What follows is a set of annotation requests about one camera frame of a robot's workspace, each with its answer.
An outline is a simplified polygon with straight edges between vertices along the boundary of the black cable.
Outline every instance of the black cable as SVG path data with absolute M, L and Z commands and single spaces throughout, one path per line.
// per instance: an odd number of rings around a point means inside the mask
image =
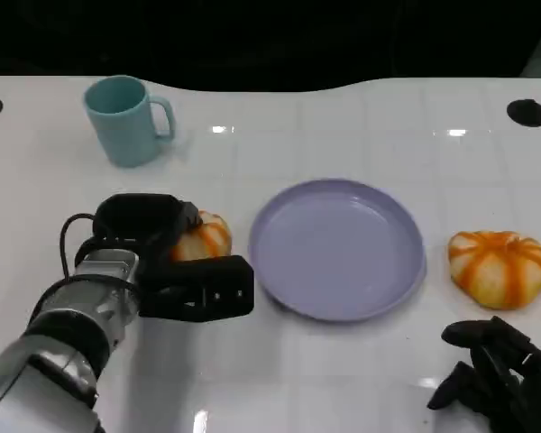
M 62 272 L 64 273 L 64 278 L 67 280 L 70 278 L 70 272 L 69 272 L 69 261 L 68 257 L 66 256 L 66 232 L 68 232 L 70 225 L 77 221 L 78 219 L 89 219 L 90 221 L 94 222 L 94 215 L 92 214 L 76 214 L 71 216 L 69 219 L 67 219 L 62 225 L 62 228 L 60 230 L 60 260 L 62 261 Z

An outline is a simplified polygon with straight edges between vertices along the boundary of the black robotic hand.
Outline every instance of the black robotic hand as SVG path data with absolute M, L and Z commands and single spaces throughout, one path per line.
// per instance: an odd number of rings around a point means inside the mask
M 471 349 L 474 368 L 458 363 L 429 409 L 459 401 L 489 418 L 493 433 L 541 433 L 541 350 L 529 337 L 496 316 L 453 323 L 441 337 Z
M 188 229 L 202 224 L 190 202 L 165 194 L 117 194 L 96 210 L 93 236 L 75 265 L 104 248 L 133 251 L 141 317 L 207 322 L 249 314 L 254 307 L 254 273 L 240 255 L 174 263 L 170 248 Z

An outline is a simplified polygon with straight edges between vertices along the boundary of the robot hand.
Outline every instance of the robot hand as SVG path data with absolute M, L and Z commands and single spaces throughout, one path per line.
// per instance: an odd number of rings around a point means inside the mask
M 429 409 L 459 401 L 489 418 L 493 433 L 541 433 L 541 350 L 527 336 L 495 316 L 453 323 L 442 338 L 471 349 L 474 368 L 458 363 Z
M 69 224 L 93 220 L 70 276 Z M 172 263 L 168 249 L 201 224 L 172 196 L 123 194 L 60 234 L 64 279 L 39 299 L 23 335 L 0 354 L 0 432 L 102 432 L 96 381 L 137 315 L 193 322 L 243 316 L 254 278 L 240 256 Z

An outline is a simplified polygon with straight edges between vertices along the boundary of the orange and white pumpkin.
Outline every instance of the orange and white pumpkin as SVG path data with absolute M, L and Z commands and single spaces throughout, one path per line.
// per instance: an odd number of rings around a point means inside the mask
M 210 259 L 229 255 L 233 238 L 228 224 L 217 214 L 199 212 L 202 225 L 184 233 L 172 247 L 170 258 L 174 262 Z
M 490 309 L 517 309 L 541 291 L 541 244 L 515 232 L 460 232 L 449 241 L 451 277 Z

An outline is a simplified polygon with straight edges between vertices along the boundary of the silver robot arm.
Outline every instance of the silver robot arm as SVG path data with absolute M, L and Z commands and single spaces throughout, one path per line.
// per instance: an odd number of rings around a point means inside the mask
M 137 266 L 131 251 L 98 250 L 75 275 L 133 282 Z M 103 432 L 96 381 L 138 309 L 131 292 L 103 282 L 71 282 L 45 299 L 0 354 L 0 432 Z

